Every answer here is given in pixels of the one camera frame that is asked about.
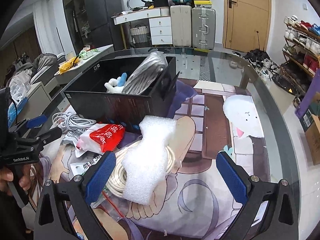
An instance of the door frame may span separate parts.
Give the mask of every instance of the door frame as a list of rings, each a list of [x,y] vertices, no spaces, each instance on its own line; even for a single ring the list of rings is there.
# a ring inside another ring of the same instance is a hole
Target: door frame
[[[268,27],[267,27],[267,36],[266,42],[264,44],[265,50],[267,49],[269,34],[270,34],[270,26],[271,26],[271,0],[269,0],[269,17],[268,17]],[[227,38],[227,23],[228,23],[228,0],[224,0],[224,17],[223,17],[223,36],[222,36],[222,44],[223,47],[226,47],[226,38]]]

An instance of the open black storage box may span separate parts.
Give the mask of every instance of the open black storage box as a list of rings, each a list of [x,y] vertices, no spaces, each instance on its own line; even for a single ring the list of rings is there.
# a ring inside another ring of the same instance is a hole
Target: open black storage box
[[[166,117],[176,93],[175,57],[166,57],[168,67],[142,95],[107,93],[104,84],[126,72],[128,77],[146,57],[101,60],[76,76],[64,93],[76,113],[102,123],[121,124],[126,131],[140,133],[146,115]]]

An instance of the white coiled cable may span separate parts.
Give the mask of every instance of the white coiled cable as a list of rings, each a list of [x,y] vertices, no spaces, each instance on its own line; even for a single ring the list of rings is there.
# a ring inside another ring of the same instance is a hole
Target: white coiled cable
[[[52,116],[53,127],[60,127],[63,133],[90,128],[96,123],[97,121],[95,120],[81,118],[72,112],[56,113]]]
[[[120,151],[116,152],[116,167],[111,173],[111,176],[108,179],[106,186],[110,190],[110,192],[117,197],[122,198],[122,193],[127,181],[127,173],[124,167],[122,166],[121,162],[124,156],[126,155],[128,149],[131,147],[137,146],[140,142],[141,141],[137,141],[129,145],[128,147],[125,147]],[[167,154],[168,154],[168,165],[166,168],[166,175],[168,175],[172,170],[172,168],[174,167],[175,155],[169,146],[166,146],[165,150],[167,151]]]

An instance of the door lock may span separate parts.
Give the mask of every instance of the door lock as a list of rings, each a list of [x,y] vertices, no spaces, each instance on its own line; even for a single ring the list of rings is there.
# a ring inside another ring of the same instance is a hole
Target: door lock
[[[236,4],[237,2],[233,0],[229,0],[229,8],[232,9],[232,4]]]

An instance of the packing foam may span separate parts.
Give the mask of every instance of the packing foam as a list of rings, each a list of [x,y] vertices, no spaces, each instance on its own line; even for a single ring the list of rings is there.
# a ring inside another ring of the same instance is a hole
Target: packing foam
[[[129,148],[122,160],[127,173],[123,198],[148,205],[157,184],[165,180],[168,165],[165,146],[175,132],[176,120],[148,115],[139,126],[142,142]]]

